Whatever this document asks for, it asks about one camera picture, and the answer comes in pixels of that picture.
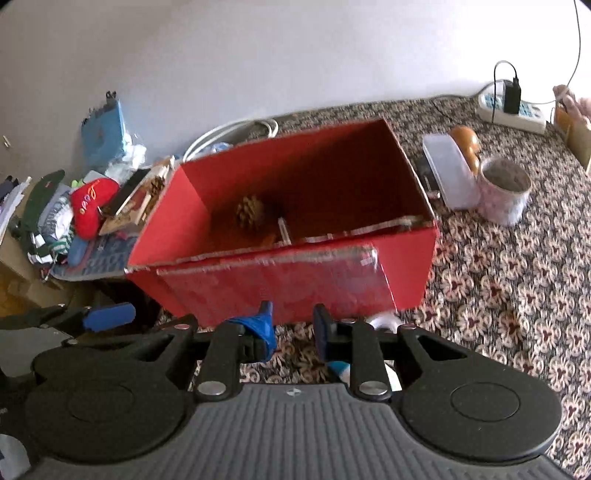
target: red cardboard box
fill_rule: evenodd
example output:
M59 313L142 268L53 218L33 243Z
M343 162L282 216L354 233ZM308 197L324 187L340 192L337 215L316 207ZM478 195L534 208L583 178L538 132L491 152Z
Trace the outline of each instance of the red cardboard box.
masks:
M266 220L238 226L256 195ZM281 240L283 217L292 244ZM269 244L269 236L276 236ZM245 144L182 165L129 259L128 277L201 325L274 303L275 323L417 306L437 227L417 176L383 121Z

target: white wall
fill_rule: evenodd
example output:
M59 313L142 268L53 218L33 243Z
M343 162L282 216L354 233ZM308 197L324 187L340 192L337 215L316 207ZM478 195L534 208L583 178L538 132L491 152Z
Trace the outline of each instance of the white wall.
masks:
M571 85L591 96L591 12L579 12ZM576 54L571 0L13 0L0 12L0 134L20 160L9 168L0 148L0 171L70 166L107 90L154 157L236 118L472 93L499 59L524 99L547 101Z

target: patterned cup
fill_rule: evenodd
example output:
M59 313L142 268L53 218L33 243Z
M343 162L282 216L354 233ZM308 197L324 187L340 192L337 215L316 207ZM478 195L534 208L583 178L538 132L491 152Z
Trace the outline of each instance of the patterned cup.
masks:
M531 179L523 168L503 157L480 165L481 197L478 213L499 225L515 225L521 218L531 191Z

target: plastic bag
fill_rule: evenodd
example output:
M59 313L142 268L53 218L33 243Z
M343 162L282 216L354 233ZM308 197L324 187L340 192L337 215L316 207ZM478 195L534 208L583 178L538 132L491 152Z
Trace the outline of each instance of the plastic bag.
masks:
M134 145L131 135L124 135L124 155L111 160L105 170L105 176L115 180L119 185L128 181L134 172L145 164L146 147Z

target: plastic container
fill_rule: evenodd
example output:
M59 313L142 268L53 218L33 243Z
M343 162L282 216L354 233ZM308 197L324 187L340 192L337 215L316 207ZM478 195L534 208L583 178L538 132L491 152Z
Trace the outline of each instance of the plastic container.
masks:
M451 210L475 208L480 202L476 177L449 135L423 137L423 151L439 184L441 197Z

